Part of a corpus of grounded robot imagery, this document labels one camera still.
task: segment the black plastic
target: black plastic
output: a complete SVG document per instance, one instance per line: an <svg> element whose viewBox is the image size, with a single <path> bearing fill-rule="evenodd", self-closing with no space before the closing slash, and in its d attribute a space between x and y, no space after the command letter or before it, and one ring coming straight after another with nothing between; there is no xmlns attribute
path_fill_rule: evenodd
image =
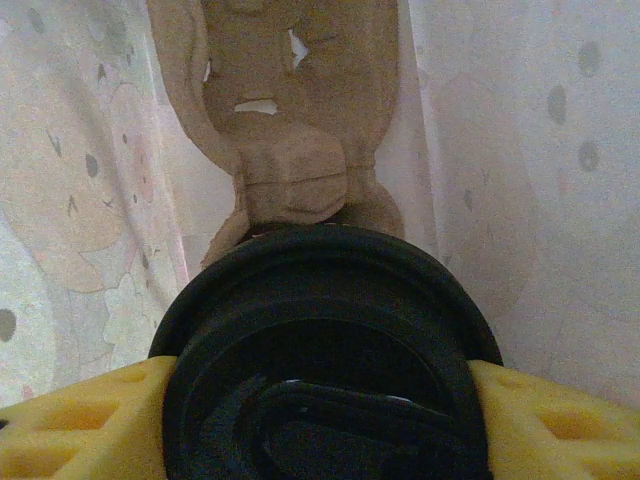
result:
<svg viewBox="0 0 640 480"><path fill-rule="evenodd" d="M179 355L163 414L170 479L489 475L466 360L500 364L495 340L447 270L400 240L317 225L248 241L182 292L156 355ZM269 425L286 435L267 448ZM301 432L333 440L300 450Z"/></svg>

